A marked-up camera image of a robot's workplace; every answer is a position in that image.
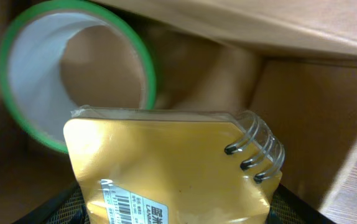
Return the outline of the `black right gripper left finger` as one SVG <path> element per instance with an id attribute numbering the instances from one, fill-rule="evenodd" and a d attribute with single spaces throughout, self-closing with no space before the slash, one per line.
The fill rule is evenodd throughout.
<path id="1" fill-rule="evenodd" d="M 79 185 L 74 182 L 13 224 L 87 223 L 87 211 Z"/>

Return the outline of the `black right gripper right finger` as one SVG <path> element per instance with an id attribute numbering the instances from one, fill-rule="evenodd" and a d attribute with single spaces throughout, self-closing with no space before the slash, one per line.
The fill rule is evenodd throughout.
<path id="1" fill-rule="evenodd" d="M 289 189 L 279 184 L 274 192 L 267 224 L 335 224 Z"/>

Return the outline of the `green tape roll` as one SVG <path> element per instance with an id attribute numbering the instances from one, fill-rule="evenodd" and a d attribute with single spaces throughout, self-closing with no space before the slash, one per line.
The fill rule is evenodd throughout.
<path id="1" fill-rule="evenodd" d="M 60 79 L 68 41 L 82 30 L 105 26 L 127 38 L 145 75 L 143 108 L 157 95 L 152 57 L 132 27 L 113 12 L 88 1 L 45 1 L 19 14 L 0 46 L 0 87 L 15 121 L 35 140 L 66 154 L 63 126 L 77 105 Z"/>

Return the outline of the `yellow spiral notepad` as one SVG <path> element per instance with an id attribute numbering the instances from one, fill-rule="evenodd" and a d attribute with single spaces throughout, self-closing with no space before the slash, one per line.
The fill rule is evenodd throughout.
<path id="1" fill-rule="evenodd" d="M 91 223 L 264 223 L 285 161 L 252 111 L 84 107 L 63 135 Z"/>

